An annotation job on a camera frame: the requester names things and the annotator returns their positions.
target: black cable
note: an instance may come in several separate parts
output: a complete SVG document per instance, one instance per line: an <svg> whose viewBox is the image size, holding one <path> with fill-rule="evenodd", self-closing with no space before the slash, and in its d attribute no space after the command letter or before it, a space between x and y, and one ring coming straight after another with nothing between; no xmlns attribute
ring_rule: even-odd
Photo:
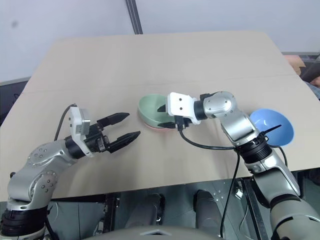
<svg viewBox="0 0 320 240"><path fill-rule="evenodd" d="M46 216L45 217L45 220L44 220L44 223L45 223L45 226L46 226L46 229L48 229L48 232L52 238L52 240L59 240L59 237L58 235L54 232L54 230L51 228L50 226L50 223L49 223L49 220L48 220L48 217Z"/></svg>
<svg viewBox="0 0 320 240"><path fill-rule="evenodd" d="M228 204L229 204L229 198L230 198L230 195L231 195L232 188L233 188L233 186L234 186L234 184L235 184L235 180L236 180L236 176L237 176L237 172L238 172L238 168L239 168L239 163L240 163L240 154L237 152L236 155L237 155L236 166L235 166L235 169L234 169L234 173L233 173L231 185L230 185L230 188L229 188L228 197L226 198L226 203L225 203L225 207L224 207L223 215L222 215L222 219L221 219L220 238L223 238L223 237L224 237L224 236L223 236L223 235L224 235L224 234L223 234L223 231L224 231L224 222L225 222L225 218L226 218L226 214L227 214L227 208L228 208Z"/></svg>
<svg viewBox="0 0 320 240"><path fill-rule="evenodd" d="M57 128L57 130L56 130L56 132L55 132L54 141L56 141L56 140L58 139L58 136L59 136L59 133L60 133L60 129L61 129L62 123L63 123L63 121L64 121L64 119L65 119L65 116L66 116L67 112L69 111L70 107L76 107L76 106L77 106L77 105L76 105L75 103L74 103L74 104L71 104L71 105L69 105L69 106L64 110L64 112L62 113L62 116L61 116L60 121L59 121L59 124L58 124L58 128Z"/></svg>
<svg viewBox="0 0 320 240"><path fill-rule="evenodd" d="M281 146L278 146L278 145L270 145L270 144L269 144L269 147L274 148L274 149L275 149L275 148L280 149L280 151L281 151L281 153L282 153L282 155L283 155L284 164L288 167L287 156L286 156L285 151L282 149L282 147L281 147Z"/></svg>
<svg viewBox="0 0 320 240"><path fill-rule="evenodd" d="M189 140L184 133L181 131L179 131L181 137L188 142L189 144L196 146L198 148L202 148L202 149L210 149L210 150L233 150L235 149L233 146L208 146L208 145L202 145L202 144L198 144L194 141Z"/></svg>

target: white wall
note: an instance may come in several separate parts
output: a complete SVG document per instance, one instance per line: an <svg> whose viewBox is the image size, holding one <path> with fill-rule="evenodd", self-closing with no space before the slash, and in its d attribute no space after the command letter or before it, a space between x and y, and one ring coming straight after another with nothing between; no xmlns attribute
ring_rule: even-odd
<svg viewBox="0 0 320 240"><path fill-rule="evenodd" d="M122 34L125 0L0 0L0 82L31 76L57 39Z"/></svg>
<svg viewBox="0 0 320 240"><path fill-rule="evenodd" d="M136 0L144 34L265 32L282 52L320 52L320 0Z"/></svg>

